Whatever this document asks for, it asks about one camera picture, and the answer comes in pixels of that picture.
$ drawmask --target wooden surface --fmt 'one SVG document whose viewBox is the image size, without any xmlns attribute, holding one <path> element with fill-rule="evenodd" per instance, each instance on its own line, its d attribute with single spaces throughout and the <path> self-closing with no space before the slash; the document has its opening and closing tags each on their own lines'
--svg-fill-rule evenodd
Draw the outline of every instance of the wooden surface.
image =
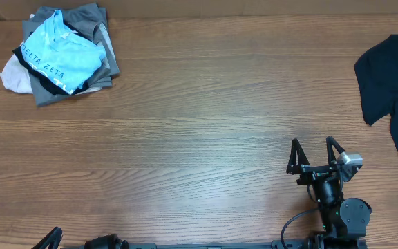
<svg viewBox="0 0 398 249">
<path fill-rule="evenodd" d="M 346 197 L 372 206 L 370 248 L 398 248 L 398 154 L 389 117 L 367 126 L 353 70 L 398 15 L 112 19 L 114 87 L 37 108 L 0 80 L 0 248 L 56 225 L 63 246 L 268 242 L 312 208 L 285 168 L 298 138 L 360 151 Z M 0 72 L 22 38 L 0 22 Z M 317 214 L 287 238 L 320 229 Z"/>
<path fill-rule="evenodd" d="M 6 20 L 22 20 L 40 6 L 76 8 L 94 0 L 0 0 Z M 398 14 L 398 0 L 97 0 L 111 18 L 236 15 Z"/>
</svg>

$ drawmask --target background wall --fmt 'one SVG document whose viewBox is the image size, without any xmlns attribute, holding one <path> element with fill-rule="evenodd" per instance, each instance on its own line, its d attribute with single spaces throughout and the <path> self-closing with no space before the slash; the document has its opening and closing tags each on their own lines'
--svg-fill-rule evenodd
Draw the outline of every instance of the background wall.
<svg viewBox="0 0 398 249">
<path fill-rule="evenodd" d="M 0 20 L 21 20 L 39 6 L 74 8 L 93 0 L 0 0 Z M 219 17 L 398 13 L 398 0 L 99 0 L 109 17 Z"/>
</svg>

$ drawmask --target gray cloth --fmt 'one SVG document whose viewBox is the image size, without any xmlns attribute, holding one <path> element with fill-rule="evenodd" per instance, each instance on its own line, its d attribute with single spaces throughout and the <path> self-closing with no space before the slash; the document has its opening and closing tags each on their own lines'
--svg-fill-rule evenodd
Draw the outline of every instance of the gray cloth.
<svg viewBox="0 0 398 249">
<path fill-rule="evenodd" d="M 26 40 L 30 34 L 49 18 L 56 8 L 42 6 L 30 21 L 23 21 L 23 36 Z M 83 36 L 98 46 L 104 46 L 107 52 L 101 68 L 90 77 L 87 82 L 89 89 L 85 92 L 96 91 L 105 86 L 112 86 L 109 76 L 119 73 L 113 47 L 106 29 L 106 9 L 98 8 L 95 3 L 80 6 L 73 10 L 62 10 L 64 20 L 80 31 Z M 33 95 L 37 106 L 42 107 L 53 102 L 69 98 L 69 95 L 53 95 L 42 87 L 39 79 L 30 75 Z"/>
</svg>

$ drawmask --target wood grain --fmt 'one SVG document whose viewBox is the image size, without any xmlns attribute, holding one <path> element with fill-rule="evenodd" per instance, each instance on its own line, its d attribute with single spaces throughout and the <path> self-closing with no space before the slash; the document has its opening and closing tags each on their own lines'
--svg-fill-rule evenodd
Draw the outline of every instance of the wood grain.
<svg viewBox="0 0 398 249">
<path fill-rule="evenodd" d="M 352 65 L 398 33 L 398 15 L 112 19 L 114 87 L 37 108 L 0 79 L 0 248 L 58 225 L 63 246 L 268 242 L 311 208 L 285 173 L 298 138 L 365 165 L 345 195 L 373 208 L 370 248 L 398 248 L 398 154 L 389 117 L 367 126 Z M 0 22 L 0 72 L 22 39 Z M 320 229 L 318 215 L 287 237 Z"/>
</svg>

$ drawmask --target blue fabric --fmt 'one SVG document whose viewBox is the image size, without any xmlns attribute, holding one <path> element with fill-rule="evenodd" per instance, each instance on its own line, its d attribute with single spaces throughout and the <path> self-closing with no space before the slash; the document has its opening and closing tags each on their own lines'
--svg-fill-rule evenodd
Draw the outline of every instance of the blue fabric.
<svg viewBox="0 0 398 249">
<path fill-rule="evenodd" d="M 51 82 L 72 94 L 102 65 L 103 46 L 76 35 L 64 25 L 61 10 L 44 21 L 21 46 L 24 60 Z"/>
</svg>

